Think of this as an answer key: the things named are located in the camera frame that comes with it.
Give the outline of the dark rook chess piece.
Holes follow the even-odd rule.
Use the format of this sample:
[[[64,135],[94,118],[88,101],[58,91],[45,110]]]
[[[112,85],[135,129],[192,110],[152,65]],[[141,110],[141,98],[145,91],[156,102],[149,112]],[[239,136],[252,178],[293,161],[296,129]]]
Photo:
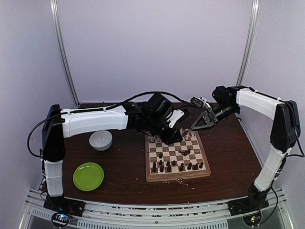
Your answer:
[[[157,173],[158,172],[158,168],[157,168],[157,164],[156,164],[156,162],[154,161],[153,162],[153,165],[152,165],[153,167],[152,167],[152,172],[153,173]]]

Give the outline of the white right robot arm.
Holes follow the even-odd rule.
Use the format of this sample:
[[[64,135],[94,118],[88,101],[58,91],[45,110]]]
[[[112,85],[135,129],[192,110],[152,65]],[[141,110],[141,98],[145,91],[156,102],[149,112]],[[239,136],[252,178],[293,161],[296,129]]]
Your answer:
[[[193,123],[193,130],[211,129],[230,115],[240,113],[242,108],[269,120],[269,152],[244,200],[246,209],[253,211],[265,200],[287,159],[305,156],[304,152],[291,153],[292,148],[300,144],[301,126],[297,103],[243,85],[218,86],[212,92],[212,97],[217,102],[216,107],[212,107],[203,97],[191,99],[193,105],[203,110]]]

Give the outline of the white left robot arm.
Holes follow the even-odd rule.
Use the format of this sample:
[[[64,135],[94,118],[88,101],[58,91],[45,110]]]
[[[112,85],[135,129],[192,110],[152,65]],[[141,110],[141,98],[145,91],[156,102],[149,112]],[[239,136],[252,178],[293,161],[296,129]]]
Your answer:
[[[183,138],[175,124],[187,118],[189,112],[186,108],[175,109],[167,96],[189,105],[176,95],[161,91],[140,93],[104,107],[63,109],[59,104],[52,105],[47,118],[38,122],[27,137],[30,139],[42,126],[42,148],[38,154],[29,153],[43,161],[50,204],[58,212],[64,212],[69,206],[63,197],[62,178],[66,138],[97,131],[134,129],[157,136],[167,145],[181,142]]]

